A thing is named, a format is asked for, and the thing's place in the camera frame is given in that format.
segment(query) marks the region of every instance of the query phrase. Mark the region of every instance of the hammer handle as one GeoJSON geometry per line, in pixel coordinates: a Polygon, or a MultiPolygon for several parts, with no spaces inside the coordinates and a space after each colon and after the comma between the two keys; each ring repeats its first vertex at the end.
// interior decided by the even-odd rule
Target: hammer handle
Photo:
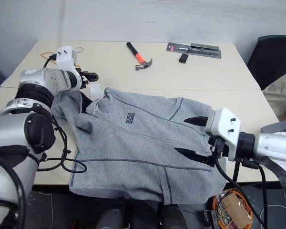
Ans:
{"type": "Polygon", "coordinates": [[[126,45],[134,55],[138,54],[138,51],[133,47],[133,45],[130,42],[127,42],[126,45]]]}
{"type": "Polygon", "coordinates": [[[145,61],[145,59],[138,53],[138,51],[133,47],[130,42],[127,42],[126,45],[132,51],[132,53],[135,55],[135,57],[140,63],[145,61]]]}

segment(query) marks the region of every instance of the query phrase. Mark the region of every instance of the white table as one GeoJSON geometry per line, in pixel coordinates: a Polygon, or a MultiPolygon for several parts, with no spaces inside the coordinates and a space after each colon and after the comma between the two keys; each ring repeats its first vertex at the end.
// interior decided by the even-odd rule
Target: white table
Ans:
{"type": "MultiPolygon", "coordinates": [[[[120,90],[253,90],[260,89],[233,44],[216,44],[222,58],[189,55],[186,64],[179,63],[180,53],[167,52],[167,43],[133,42],[137,51],[149,61],[150,68],[136,71],[136,58],[126,42],[65,42],[64,45],[82,47],[77,64],[84,71],[100,76],[103,87],[120,90]]],[[[20,73],[41,68],[43,52],[56,52],[55,42],[38,41],[14,73],[1,85],[17,87],[20,73]]],[[[49,63],[48,67],[56,68],[49,63]]]]}
{"type": "MultiPolygon", "coordinates": [[[[87,96],[89,91],[82,90],[87,96]]],[[[159,95],[165,97],[185,97],[194,99],[211,105],[214,109],[226,106],[242,120],[242,131],[257,134],[259,129],[265,125],[277,122],[277,118],[264,98],[260,90],[126,90],[127,92],[159,95]]],[[[0,110],[6,103],[13,99],[17,92],[16,88],[0,88],[0,110]]],[[[63,126],[68,136],[68,147],[72,151],[69,158],[74,158],[76,150],[75,140],[70,128],[63,126]]],[[[56,142],[54,146],[46,153],[48,157],[60,157],[63,143],[60,136],[55,133],[56,142]]],[[[41,167],[50,167],[56,162],[41,163],[41,167]]],[[[234,163],[227,163],[227,173],[230,177],[233,175],[234,163]]],[[[268,181],[277,180],[275,175],[265,169],[268,181]]],[[[35,177],[35,185],[67,185],[70,181],[70,173],[62,168],[49,172],[38,172],[35,177]]],[[[258,170],[241,167],[238,176],[238,182],[261,181],[258,170]]]]}

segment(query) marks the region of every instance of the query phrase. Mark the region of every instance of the yellow cable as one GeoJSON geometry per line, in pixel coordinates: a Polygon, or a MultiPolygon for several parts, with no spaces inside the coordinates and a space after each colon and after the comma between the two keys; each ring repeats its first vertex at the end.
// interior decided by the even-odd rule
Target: yellow cable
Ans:
{"type": "Polygon", "coordinates": [[[41,56],[42,58],[44,58],[44,59],[47,60],[48,57],[45,57],[44,54],[51,54],[51,55],[53,55],[53,52],[44,52],[44,53],[40,54],[40,56],[41,56]]]}

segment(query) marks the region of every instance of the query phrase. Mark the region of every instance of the white wall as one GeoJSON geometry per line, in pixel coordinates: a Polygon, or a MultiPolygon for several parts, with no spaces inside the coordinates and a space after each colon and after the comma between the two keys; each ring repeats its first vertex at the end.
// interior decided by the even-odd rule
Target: white wall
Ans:
{"type": "Polygon", "coordinates": [[[38,39],[233,42],[247,62],[272,34],[286,34],[286,0],[0,0],[0,72],[38,39]]]}

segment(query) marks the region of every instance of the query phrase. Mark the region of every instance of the white tag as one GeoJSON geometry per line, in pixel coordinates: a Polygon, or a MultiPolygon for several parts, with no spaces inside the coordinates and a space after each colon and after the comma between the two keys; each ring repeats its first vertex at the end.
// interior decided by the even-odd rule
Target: white tag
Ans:
{"type": "Polygon", "coordinates": [[[96,103],[100,101],[105,95],[104,90],[101,90],[101,86],[99,84],[89,85],[89,89],[90,99],[96,103]]]}

